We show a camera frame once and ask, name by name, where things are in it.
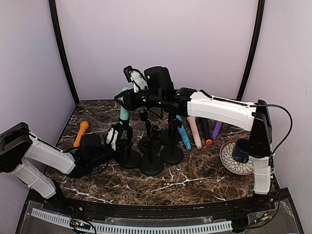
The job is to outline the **mint green toy microphone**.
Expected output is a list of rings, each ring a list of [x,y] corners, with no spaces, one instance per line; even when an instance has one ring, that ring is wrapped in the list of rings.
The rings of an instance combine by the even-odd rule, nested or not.
[[[124,109],[122,106],[120,107],[119,122],[122,125],[129,123],[129,111]],[[121,139],[126,139],[126,137],[127,137],[127,130],[124,129],[121,135]]]

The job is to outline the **stand holding green microphone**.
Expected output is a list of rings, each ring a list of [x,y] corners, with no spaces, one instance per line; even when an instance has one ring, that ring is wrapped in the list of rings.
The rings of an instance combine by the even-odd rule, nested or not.
[[[133,138],[133,129],[130,127],[129,123],[124,125],[124,128],[127,130],[126,140],[132,142]],[[141,162],[141,155],[133,150],[131,150],[127,154],[119,154],[118,164],[126,169],[134,169],[138,168]]]

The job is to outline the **stand holding purple microphone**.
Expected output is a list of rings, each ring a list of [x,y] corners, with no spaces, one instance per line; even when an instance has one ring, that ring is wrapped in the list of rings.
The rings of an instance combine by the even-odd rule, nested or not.
[[[138,142],[139,150],[144,154],[148,154],[149,151],[151,151],[152,154],[157,153],[161,148],[161,143],[159,139],[161,132],[162,128],[159,128],[158,125],[153,125],[150,130],[150,135],[143,137]]]

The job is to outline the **stand holding cream microphone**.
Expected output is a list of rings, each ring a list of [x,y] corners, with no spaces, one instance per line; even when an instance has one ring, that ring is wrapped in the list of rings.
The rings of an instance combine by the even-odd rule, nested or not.
[[[141,121],[145,122],[147,136],[150,135],[151,130],[151,122],[148,120],[148,111],[147,109],[143,109],[139,111],[139,117]],[[157,153],[152,154],[151,151],[148,154],[145,154],[140,162],[139,169],[146,176],[156,176],[163,171],[164,162],[157,155]]]

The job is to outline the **black microphone stand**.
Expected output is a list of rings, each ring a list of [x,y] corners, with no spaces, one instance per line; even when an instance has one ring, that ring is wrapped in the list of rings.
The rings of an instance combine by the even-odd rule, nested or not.
[[[171,145],[164,145],[160,157],[166,164],[178,165],[184,159],[184,152],[177,144],[172,143]]]

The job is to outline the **light blue toy microphone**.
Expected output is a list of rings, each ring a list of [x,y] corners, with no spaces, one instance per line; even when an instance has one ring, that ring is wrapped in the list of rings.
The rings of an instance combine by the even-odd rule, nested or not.
[[[185,127],[183,125],[182,118],[179,115],[176,115],[176,118],[182,122],[181,127],[178,127],[178,131],[179,131],[179,134],[181,136],[181,139],[182,139],[186,149],[191,150],[191,143],[190,143],[189,137],[187,135],[187,132],[185,130]]]

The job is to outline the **cream white toy microphone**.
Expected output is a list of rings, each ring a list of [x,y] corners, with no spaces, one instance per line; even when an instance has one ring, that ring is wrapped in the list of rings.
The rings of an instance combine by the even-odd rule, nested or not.
[[[193,138],[194,138],[194,141],[195,141],[195,145],[196,145],[196,147],[198,149],[201,149],[202,148],[202,144],[201,144],[201,139],[200,139],[200,136],[199,136],[199,132],[198,132],[198,128],[197,128],[195,117],[189,116],[189,117],[187,117],[187,121],[188,121],[188,123],[190,125],[191,131],[192,131],[192,134],[193,134]]]

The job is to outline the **purple toy microphone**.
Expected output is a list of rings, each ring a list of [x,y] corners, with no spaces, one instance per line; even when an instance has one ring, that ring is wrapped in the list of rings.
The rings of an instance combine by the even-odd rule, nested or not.
[[[219,131],[221,129],[222,122],[217,121],[214,125],[213,133],[212,133],[212,139],[215,140],[218,137]]]

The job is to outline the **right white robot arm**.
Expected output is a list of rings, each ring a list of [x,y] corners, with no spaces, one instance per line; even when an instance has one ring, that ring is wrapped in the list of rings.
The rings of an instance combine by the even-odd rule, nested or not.
[[[132,66],[123,69],[131,89],[114,97],[128,111],[141,107],[161,108],[172,115],[212,119],[250,132],[247,151],[253,159],[254,193],[249,208],[260,211],[268,203],[271,169],[275,151],[272,149],[272,124],[267,104],[243,102],[209,95],[192,88],[175,89],[168,68],[155,66],[140,72]]]

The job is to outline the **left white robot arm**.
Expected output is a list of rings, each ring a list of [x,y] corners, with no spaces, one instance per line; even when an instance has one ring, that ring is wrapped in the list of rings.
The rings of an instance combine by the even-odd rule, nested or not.
[[[0,171],[9,173],[63,213],[69,202],[63,198],[56,182],[41,173],[29,160],[35,160],[73,178],[88,175],[93,169],[122,159],[131,150],[133,143],[122,139],[123,125],[113,125],[102,143],[97,134],[83,136],[79,146],[61,150],[38,138],[29,130],[28,124],[20,122],[0,136]]]

